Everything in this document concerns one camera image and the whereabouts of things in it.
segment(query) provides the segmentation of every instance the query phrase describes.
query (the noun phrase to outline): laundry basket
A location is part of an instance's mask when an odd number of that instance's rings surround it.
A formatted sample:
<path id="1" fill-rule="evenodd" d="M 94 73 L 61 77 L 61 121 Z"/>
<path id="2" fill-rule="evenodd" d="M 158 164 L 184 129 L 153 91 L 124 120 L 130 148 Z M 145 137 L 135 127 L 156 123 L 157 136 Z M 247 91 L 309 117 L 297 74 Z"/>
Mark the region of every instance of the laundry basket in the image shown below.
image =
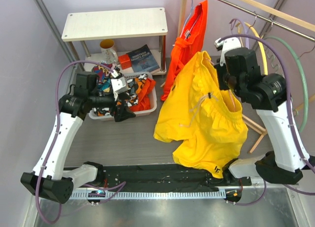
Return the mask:
<path id="1" fill-rule="evenodd" d="M 126 74 L 124 74 L 124 77 L 126 79 L 136 78 L 137 76 L 144 74 L 144 73 L 148 75 L 148 78 L 153 79 L 152 74 L 149 72 L 126 73 Z M 156 94 L 155 87 L 153 88 L 151 93 L 148 94 L 148 97 L 150 99 L 151 109 L 150 110 L 137 111 L 137 112 L 135 112 L 136 116 L 149 115 L 150 113 L 152 113 L 153 111 L 155 111 L 157 109 L 157 94 Z M 89 117 L 93 120 L 101 120 L 101 121 L 108 121 L 108 120 L 114 119 L 114 117 L 111 115 L 97 116 L 93 112 L 93 109 L 89 112 Z"/>

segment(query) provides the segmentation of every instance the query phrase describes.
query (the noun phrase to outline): logo on shorts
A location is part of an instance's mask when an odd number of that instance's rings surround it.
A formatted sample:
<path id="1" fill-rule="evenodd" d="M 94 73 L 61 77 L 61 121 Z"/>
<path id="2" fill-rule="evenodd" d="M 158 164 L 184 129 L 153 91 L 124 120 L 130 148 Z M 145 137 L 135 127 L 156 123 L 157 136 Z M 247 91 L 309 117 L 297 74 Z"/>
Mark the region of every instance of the logo on shorts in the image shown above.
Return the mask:
<path id="1" fill-rule="evenodd" d="M 218 173 L 220 171 L 220 169 L 216 166 L 215 171 L 216 171 L 216 173 Z"/>

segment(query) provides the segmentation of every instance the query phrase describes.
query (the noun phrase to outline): yellow shorts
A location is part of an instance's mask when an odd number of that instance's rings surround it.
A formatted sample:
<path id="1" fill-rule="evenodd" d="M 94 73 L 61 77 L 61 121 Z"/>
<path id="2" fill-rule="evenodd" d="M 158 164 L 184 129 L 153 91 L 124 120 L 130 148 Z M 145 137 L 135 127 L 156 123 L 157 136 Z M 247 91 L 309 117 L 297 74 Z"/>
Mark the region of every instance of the yellow shorts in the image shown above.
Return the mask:
<path id="1" fill-rule="evenodd" d="M 197 52 L 177 75 L 161 108 L 154 138 L 183 140 L 173 153 L 175 163 L 222 178 L 222 167 L 239 156 L 248 129 L 240 102 L 229 91 L 219 90 L 210 60 L 207 52 Z"/>

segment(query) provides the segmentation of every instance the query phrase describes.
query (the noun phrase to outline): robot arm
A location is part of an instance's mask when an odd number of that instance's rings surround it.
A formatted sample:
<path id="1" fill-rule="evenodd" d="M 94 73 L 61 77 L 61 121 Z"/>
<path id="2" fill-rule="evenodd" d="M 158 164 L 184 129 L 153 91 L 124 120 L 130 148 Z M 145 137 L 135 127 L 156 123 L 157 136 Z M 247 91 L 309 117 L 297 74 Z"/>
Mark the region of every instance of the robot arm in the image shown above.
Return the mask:
<path id="1" fill-rule="evenodd" d="M 261 117 L 273 146 L 273 152 L 266 156 L 238 159 L 228 170 L 235 178 L 260 176 L 269 183 L 296 184 L 302 177 L 301 169 L 306 164 L 298 154 L 289 124 L 286 100 L 285 79 L 278 74 L 261 75 L 255 51 L 240 47 L 237 38 L 229 38 L 218 44 L 222 50 L 220 62 L 215 65 L 221 90 L 232 90 L 256 109 Z M 304 149 L 301 138 L 299 143 L 306 159 L 313 159 Z"/>
<path id="2" fill-rule="evenodd" d="M 114 94 L 119 95 L 126 91 L 126 81 L 123 77 L 112 80 L 113 94 L 99 97 L 97 92 L 97 75 L 92 72 L 78 73 L 73 95 L 64 95 L 59 100 L 60 131 L 41 177 L 39 196 L 58 203 L 65 203 L 71 196 L 73 189 L 92 182 L 99 185 L 104 180 L 103 166 L 93 162 L 86 162 L 81 167 L 72 171 L 63 171 L 66 156 L 72 141 L 82 125 L 86 114 L 93 107 L 115 108 Z M 119 118 L 121 121 L 133 117 L 130 111 L 123 110 Z M 57 119 L 45 150 L 31 173 L 23 173 L 21 183 L 32 193 L 35 188 L 42 164 L 56 134 Z"/>

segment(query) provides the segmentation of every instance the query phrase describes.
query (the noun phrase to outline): gray floor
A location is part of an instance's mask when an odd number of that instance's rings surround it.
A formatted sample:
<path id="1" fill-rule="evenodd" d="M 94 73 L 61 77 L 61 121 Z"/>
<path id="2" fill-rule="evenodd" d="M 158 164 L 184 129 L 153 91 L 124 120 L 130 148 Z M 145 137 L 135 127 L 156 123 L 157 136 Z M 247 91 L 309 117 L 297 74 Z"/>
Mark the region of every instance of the gray floor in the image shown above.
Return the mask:
<path id="1" fill-rule="evenodd" d="M 172 152 L 181 142 L 163 143 L 153 138 L 155 124 L 158 120 L 162 102 L 160 85 L 164 76 L 155 76 L 157 82 L 157 110 L 148 116 L 136 117 L 115 123 L 113 121 L 95 121 L 86 117 L 77 132 L 65 166 L 81 166 L 86 161 L 102 165 L 135 165 L 173 162 Z M 243 103 L 243 113 L 262 125 L 256 112 Z M 249 129 L 248 138 L 242 147 L 241 158 L 261 155 L 271 150 L 268 136 L 265 136 L 252 155 L 247 151 L 259 138 L 258 133 Z"/>
<path id="2" fill-rule="evenodd" d="M 262 189 L 244 189 L 242 202 L 256 200 Z M 69 200 L 62 214 L 72 213 L 87 201 Z M 58 204 L 42 201 L 42 209 L 55 219 Z M 35 227 L 48 227 L 37 217 Z M 55 227 L 297 227 L 284 188 L 271 189 L 255 206 L 233 206 L 222 199 L 114 200 L 100 206 L 86 206 L 61 217 Z"/>

